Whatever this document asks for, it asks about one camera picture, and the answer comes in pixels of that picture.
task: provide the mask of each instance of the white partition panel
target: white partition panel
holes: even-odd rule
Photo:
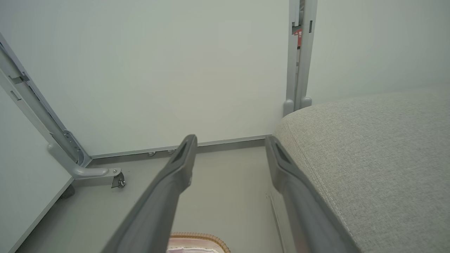
[[[91,156],[271,134],[288,0],[6,0],[0,32]]]
[[[0,70],[0,252],[15,252],[72,182],[14,101]]]
[[[318,0],[313,104],[450,83],[450,1]]]

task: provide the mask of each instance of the wicker rim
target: wicker rim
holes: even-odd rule
[[[208,240],[211,242],[216,243],[217,245],[219,245],[222,250],[225,253],[231,253],[231,251],[229,250],[229,248],[226,246],[226,244],[224,243],[224,241],[222,241],[219,237],[217,236],[213,236],[210,234],[202,234],[202,233],[172,233],[170,235],[170,238],[191,238],[191,239],[204,239],[204,240]]]

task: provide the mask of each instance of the hinge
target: hinge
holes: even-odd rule
[[[23,76],[18,76],[18,77],[15,77],[15,78],[12,78],[12,77],[10,76],[10,78],[11,78],[11,80],[13,81],[14,84],[18,84],[18,83],[21,83],[21,82],[29,81],[29,80],[30,80],[30,79],[29,79],[27,76],[25,76],[25,75],[23,75]]]

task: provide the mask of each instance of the floor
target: floor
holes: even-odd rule
[[[215,235],[232,253],[282,252],[268,197],[264,147],[199,151],[192,185],[180,196],[172,231]],[[125,188],[110,189],[101,181],[76,184],[76,194],[57,201],[17,252],[100,252],[167,161],[167,155],[144,154],[94,163],[122,168]]]

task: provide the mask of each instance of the gray fabric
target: gray fabric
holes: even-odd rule
[[[363,252],[450,252],[450,89],[320,104],[274,134]]]

